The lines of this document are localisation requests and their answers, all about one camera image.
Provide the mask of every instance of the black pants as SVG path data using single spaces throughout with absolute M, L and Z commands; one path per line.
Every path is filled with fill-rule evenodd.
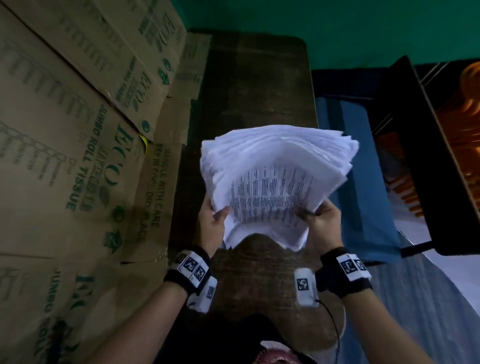
M 199 320 L 198 314 L 182 310 L 158 353 L 155 363 L 251 364 L 264 349 L 263 340 L 277 341 L 291 348 L 273 322 L 255 314 L 232 323 L 221 316 Z M 292 350 L 304 364 L 314 364 L 308 356 Z

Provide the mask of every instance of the wooden table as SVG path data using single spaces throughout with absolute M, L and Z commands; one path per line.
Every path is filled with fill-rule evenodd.
M 182 151 L 169 242 L 172 251 L 192 241 L 205 192 L 199 165 L 202 140 L 269 124 L 317 127 L 303 41 L 286 36 L 212 34 L 202 91 L 193 105 L 190 140 Z M 293 271 L 320 266 L 313 246 L 294 253 L 266 236 L 254 235 L 234 250 L 218 251 L 212 265 L 218 288 L 207 317 L 221 313 L 239 320 L 263 313 L 297 350 L 319 351 L 335 345 L 335 329 L 326 310 L 301 308 L 296 303 Z M 330 293 L 321 299 L 343 331 L 342 302 Z

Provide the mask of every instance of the person's left hand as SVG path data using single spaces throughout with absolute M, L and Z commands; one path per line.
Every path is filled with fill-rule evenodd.
M 200 223 L 200 239 L 197 242 L 208 256 L 211 258 L 223 242 L 225 234 L 225 219 L 230 213 L 230 206 L 226 206 L 216 214 L 213 214 L 212 202 L 210 197 L 205 194 L 204 202 L 198 213 L 198 222 Z

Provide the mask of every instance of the person's left arm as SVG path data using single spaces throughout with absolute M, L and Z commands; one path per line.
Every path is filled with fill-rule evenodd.
M 198 244 L 210 257 L 223 241 L 224 221 L 229 211 L 226 207 L 213 215 L 210 198 L 205 195 L 198 214 Z M 180 285 L 163 283 L 86 364 L 151 364 L 186 300 L 187 292 Z

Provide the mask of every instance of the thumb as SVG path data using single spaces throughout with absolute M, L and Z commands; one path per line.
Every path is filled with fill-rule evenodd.
M 310 211 L 302 208 L 302 207 L 296 207 L 294 209 L 295 215 L 297 215 L 300 219 L 305 221 L 307 224 L 311 225 L 313 224 L 313 221 L 315 220 L 315 215 L 312 214 Z
M 230 211 L 231 211 L 231 207 L 225 206 L 223 209 L 221 209 L 215 214 L 215 221 L 221 222 L 223 224 L 228 214 L 230 213 Z

